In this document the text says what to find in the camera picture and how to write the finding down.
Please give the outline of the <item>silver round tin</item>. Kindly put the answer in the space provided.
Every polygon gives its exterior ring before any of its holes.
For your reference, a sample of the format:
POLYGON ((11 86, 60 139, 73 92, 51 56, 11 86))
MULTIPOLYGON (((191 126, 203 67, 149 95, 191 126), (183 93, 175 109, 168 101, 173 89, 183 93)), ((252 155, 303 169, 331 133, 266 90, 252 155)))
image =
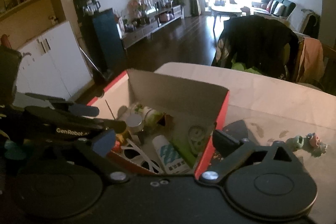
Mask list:
POLYGON ((143 118, 139 114, 130 114, 125 123, 131 134, 138 134, 144 128, 143 118))

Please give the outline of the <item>green marker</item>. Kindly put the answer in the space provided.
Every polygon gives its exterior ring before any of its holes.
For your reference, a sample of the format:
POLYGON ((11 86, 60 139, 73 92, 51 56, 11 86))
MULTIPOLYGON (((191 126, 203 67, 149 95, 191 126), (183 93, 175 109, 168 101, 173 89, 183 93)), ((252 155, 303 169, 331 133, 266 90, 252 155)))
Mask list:
POLYGON ((174 148, 177 150, 179 155, 183 158, 183 160, 188 164, 189 167, 193 168, 196 163, 197 157, 191 152, 191 149, 188 145, 184 144, 178 139, 171 139, 171 143, 174 148))

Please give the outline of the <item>green white bottle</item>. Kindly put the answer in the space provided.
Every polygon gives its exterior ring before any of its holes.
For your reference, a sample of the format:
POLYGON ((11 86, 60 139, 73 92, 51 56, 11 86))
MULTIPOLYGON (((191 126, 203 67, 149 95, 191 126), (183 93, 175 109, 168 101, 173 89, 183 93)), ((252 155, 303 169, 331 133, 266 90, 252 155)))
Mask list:
POLYGON ((142 116, 145 127, 151 129, 157 127, 158 122, 164 117, 162 112, 139 103, 131 107, 131 112, 142 116))

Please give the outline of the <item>white blue tube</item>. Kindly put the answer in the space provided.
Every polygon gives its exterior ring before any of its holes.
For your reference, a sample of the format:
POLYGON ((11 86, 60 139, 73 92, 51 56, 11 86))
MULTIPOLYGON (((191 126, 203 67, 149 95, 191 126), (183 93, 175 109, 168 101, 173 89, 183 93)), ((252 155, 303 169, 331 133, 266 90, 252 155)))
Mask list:
POLYGON ((167 174, 184 174, 190 170, 188 164, 164 135, 156 136, 152 143, 167 174))

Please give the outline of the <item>red cardboard box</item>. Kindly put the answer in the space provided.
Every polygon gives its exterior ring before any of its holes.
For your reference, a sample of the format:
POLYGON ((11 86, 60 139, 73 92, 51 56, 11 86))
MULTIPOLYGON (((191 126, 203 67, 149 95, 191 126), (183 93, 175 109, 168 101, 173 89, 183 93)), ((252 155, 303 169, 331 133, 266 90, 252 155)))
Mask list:
POLYGON ((225 87, 130 69, 93 98, 99 118, 123 121, 108 159, 131 172, 200 177, 224 125, 225 87))

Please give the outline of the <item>white cabinet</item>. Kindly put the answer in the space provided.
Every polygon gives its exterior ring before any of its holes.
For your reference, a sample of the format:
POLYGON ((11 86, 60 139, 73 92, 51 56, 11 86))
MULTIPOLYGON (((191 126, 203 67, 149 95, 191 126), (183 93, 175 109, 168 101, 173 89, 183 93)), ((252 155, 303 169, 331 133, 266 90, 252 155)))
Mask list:
POLYGON ((66 21, 26 42, 17 89, 68 99, 78 98, 93 85, 92 75, 80 51, 70 22, 66 21))

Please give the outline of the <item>orange small box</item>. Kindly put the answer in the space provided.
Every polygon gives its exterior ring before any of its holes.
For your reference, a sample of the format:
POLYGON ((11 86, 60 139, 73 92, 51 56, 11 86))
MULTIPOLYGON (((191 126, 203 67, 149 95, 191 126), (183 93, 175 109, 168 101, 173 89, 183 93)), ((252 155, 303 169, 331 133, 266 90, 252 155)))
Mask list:
POLYGON ((171 130, 174 127, 174 118, 171 115, 164 113, 157 121, 157 125, 163 127, 165 130, 171 130))

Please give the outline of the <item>pink pig figure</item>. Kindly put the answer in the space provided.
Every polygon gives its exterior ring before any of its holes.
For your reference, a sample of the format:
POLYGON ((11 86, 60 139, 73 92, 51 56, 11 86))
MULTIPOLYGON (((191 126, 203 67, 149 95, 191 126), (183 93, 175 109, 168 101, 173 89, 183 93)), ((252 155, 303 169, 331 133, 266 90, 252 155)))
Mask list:
POLYGON ((321 138, 314 132, 306 136, 310 152, 314 157, 320 157, 326 153, 328 145, 321 141, 321 138))

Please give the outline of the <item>dark blue cabinet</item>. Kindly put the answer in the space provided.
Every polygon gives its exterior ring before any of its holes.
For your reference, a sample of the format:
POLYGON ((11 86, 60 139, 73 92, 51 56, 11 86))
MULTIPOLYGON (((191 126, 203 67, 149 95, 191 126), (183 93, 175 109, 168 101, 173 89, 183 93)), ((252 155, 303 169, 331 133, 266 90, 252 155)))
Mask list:
POLYGON ((112 9, 100 10, 97 0, 73 0, 82 38, 94 65, 108 79, 127 68, 112 9))

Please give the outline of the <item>chair with black jacket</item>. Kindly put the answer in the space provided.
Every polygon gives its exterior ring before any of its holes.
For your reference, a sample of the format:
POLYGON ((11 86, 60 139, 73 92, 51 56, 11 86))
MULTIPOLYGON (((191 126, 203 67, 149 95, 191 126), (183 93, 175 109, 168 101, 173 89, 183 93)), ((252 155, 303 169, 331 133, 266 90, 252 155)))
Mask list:
POLYGON ((257 15, 231 18, 224 22, 212 66, 232 69, 241 63, 262 75, 290 81, 298 46, 298 36, 278 20, 257 15))

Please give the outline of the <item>orange cloth on chair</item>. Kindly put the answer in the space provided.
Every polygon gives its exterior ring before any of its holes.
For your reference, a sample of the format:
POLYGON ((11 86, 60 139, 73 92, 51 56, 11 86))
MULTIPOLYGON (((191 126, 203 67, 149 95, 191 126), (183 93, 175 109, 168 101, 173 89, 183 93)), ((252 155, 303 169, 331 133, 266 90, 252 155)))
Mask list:
POLYGON ((323 47, 318 39, 304 37, 299 45, 297 83, 319 82, 324 73, 323 47))

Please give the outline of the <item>low tv cabinet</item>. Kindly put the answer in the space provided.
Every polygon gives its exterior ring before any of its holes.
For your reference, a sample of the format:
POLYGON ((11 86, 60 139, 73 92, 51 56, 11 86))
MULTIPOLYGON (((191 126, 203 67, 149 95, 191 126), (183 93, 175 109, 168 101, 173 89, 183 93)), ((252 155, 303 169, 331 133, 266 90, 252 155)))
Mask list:
POLYGON ((140 40, 144 38, 151 38, 152 34, 156 31, 178 19, 182 19, 183 17, 184 11, 181 5, 152 12, 147 15, 145 24, 140 24, 133 32, 127 32, 123 35, 121 39, 123 47, 127 50, 140 40))

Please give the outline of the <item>round coffee table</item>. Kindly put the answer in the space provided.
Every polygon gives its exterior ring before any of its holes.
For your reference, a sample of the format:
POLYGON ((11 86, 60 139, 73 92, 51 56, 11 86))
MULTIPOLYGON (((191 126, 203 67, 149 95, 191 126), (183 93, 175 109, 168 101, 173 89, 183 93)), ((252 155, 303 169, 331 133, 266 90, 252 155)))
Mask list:
POLYGON ((241 7, 238 4, 228 4, 224 6, 216 6, 213 4, 210 6, 210 9, 214 16, 213 28, 215 28, 216 26, 218 16, 226 16, 232 18, 232 17, 239 17, 242 14, 241 7))

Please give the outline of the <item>green sofa with cushions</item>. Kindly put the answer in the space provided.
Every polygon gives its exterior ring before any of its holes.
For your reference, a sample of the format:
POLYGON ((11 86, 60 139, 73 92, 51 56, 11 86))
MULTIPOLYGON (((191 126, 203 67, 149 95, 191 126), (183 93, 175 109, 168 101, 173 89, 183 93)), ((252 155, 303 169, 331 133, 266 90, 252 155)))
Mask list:
POLYGON ((266 19, 278 20, 292 31, 318 38, 319 15, 289 0, 271 0, 268 3, 252 2, 250 7, 240 10, 246 15, 258 15, 266 19))

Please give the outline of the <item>white frame sunglasses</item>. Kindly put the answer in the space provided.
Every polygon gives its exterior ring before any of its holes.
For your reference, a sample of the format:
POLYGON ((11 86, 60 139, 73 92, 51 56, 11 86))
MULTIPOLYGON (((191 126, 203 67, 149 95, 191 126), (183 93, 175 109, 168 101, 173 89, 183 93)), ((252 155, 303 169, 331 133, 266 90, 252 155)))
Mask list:
POLYGON ((143 167, 153 173, 163 174, 163 170, 160 165, 147 156, 146 153, 143 152, 142 149, 139 148, 135 143, 133 143, 130 139, 127 139, 127 144, 121 146, 122 157, 143 167))

